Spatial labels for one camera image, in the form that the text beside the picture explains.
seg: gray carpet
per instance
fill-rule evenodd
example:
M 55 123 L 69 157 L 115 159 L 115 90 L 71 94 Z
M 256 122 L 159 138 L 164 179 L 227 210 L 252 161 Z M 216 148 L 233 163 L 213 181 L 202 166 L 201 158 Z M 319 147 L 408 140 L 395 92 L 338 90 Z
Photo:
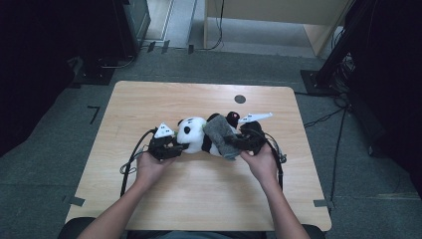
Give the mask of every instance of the gray carpet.
M 188 55 L 174 49 L 161 54 L 156 48 L 143 50 L 131 65 L 117 69 L 109 86 L 65 89 L 30 138 L 0 158 L 0 238 L 58 236 L 69 210 L 63 198 L 77 189 L 117 81 L 284 86 L 304 92 L 300 69 L 318 70 L 322 64 L 316 58 L 199 51 Z M 332 98 L 297 95 L 297 100 L 304 122 L 338 109 Z M 93 123 L 95 110 L 88 106 L 101 107 Z M 307 128 L 326 199 L 340 120 L 337 114 Z M 333 206 L 326 238 L 421 238 L 422 203 L 408 174 L 389 158 L 367 155 L 352 112 L 344 119 Z

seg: stuffed animal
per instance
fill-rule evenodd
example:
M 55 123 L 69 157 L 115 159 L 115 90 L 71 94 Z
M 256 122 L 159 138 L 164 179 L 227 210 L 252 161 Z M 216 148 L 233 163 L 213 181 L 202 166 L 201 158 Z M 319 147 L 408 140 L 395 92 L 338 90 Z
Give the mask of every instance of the stuffed animal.
M 214 114 L 208 120 L 200 117 L 183 119 L 178 124 L 177 142 L 189 143 L 188 148 L 184 150 L 187 153 L 203 150 L 234 160 L 240 151 L 227 144 L 223 137 L 236 133 L 239 118 L 237 113 L 230 112 L 225 118 L 220 114 Z

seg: person's hand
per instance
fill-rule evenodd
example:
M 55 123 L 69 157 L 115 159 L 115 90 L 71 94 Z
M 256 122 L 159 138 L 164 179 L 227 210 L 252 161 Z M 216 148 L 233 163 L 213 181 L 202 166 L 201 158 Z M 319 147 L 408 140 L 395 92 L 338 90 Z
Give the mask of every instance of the person's hand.
M 136 184 L 141 184 L 145 189 L 149 189 L 163 174 L 167 168 L 176 158 L 165 160 L 158 160 L 154 158 L 149 152 L 143 152 L 136 159 Z
M 242 151 L 241 157 L 249 164 L 252 174 L 263 184 L 265 181 L 277 181 L 277 165 L 271 148 L 264 144 L 257 155 L 251 155 L 248 151 Z

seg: person's arm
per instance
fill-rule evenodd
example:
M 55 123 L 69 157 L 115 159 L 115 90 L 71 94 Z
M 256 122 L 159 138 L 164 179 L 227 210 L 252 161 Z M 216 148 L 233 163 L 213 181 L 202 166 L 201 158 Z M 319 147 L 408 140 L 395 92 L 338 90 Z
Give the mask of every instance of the person's arm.
M 160 178 L 174 161 L 162 162 L 144 152 L 137 158 L 136 180 L 133 186 L 92 222 L 78 238 L 119 238 L 143 194 Z
M 267 196 L 277 238 L 310 238 L 279 185 L 276 161 L 270 147 L 265 144 L 254 156 L 242 151 L 241 156 L 249 164 Z

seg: white plush toy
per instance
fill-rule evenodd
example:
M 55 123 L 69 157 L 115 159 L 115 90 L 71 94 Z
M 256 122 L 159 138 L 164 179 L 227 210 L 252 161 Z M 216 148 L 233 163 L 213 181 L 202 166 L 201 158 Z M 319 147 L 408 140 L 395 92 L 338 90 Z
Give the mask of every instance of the white plush toy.
M 200 117 L 181 120 L 178 124 L 177 142 L 189 143 L 188 148 L 183 150 L 186 153 L 203 150 L 216 156 L 222 156 L 221 153 L 223 153 L 226 159 L 234 160 L 239 150 L 227 145 L 223 136 L 236 133 L 238 119 L 239 116 L 236 113 L 229 113 L 226 118 L 214 114 L 208 121 Z

